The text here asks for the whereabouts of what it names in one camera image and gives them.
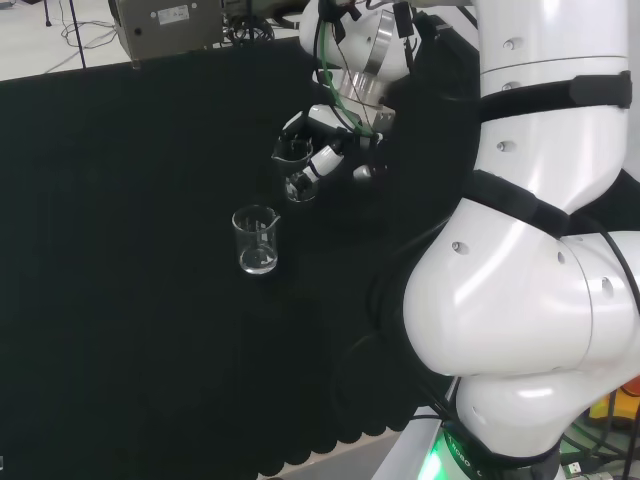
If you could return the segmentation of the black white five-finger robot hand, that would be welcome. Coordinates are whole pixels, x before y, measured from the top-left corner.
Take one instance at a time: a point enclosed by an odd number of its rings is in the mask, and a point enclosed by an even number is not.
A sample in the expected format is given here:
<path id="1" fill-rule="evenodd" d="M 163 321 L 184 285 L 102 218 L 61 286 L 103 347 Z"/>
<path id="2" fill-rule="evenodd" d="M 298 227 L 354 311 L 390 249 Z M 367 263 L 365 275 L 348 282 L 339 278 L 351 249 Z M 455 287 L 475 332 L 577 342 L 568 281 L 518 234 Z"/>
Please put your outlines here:
<path id="1" fill-rule="evenodd" d="M 395 111 L 366 106 L 374 135 L 367 137 L 330 105 L 313 105 L 282 128 L 272 159 L 283 177 L 286 198 L 303 203 L 313 199 L 320 182 L 334 172 L 347 172 L 357 183 L 381 180 L 388 173 L 382 148 L 395 120 Z"/>

